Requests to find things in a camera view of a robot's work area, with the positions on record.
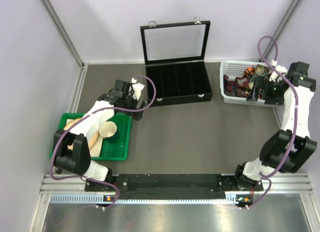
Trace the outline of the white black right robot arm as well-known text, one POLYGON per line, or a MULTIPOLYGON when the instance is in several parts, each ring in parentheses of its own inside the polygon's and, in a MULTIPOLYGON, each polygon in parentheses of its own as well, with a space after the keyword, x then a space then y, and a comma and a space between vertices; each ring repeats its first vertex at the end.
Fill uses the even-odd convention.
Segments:
POLYGON ((294 62, 289 69, 273 62, 265 89, 265 101, 280 99, 284 105, 280 129, 263 145, 259 157, 238 165, 233 178, 239 190, 255 187, 263 177, 276 172, 295 173, 315 152, 317 143, 310 138, 309 111, 316 90, 316 80, 308 76, 309 64, 294 62))

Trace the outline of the orange blue leaf-pattern tie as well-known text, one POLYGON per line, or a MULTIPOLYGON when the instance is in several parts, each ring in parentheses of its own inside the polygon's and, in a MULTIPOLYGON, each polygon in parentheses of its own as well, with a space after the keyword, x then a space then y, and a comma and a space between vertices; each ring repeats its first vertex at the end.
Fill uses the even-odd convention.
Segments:
POLYGON ((254 79, 255 77, 266 77, 268 76, 270 71, 269 67, 263 66, 263 65, 256 65, 255 67, 253 67, 253 74, 251 76, 251 79, 254 79))

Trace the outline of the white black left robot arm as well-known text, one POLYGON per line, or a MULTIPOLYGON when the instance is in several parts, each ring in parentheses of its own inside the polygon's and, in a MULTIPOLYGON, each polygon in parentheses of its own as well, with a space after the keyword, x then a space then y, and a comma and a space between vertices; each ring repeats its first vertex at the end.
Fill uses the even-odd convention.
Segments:
POLYGON ((108 93, 102 94, 93 107, 67 129, 57 129, 53 137, 50 167, 72 173, 96 182, 102 190, 113 186, 110 170, 94 161, 89 142, 103 124, 118 113, 135 120, 142 118, 149 105, 140 97, 145 85, 132 78, 131 82, 116 80, 108 93))

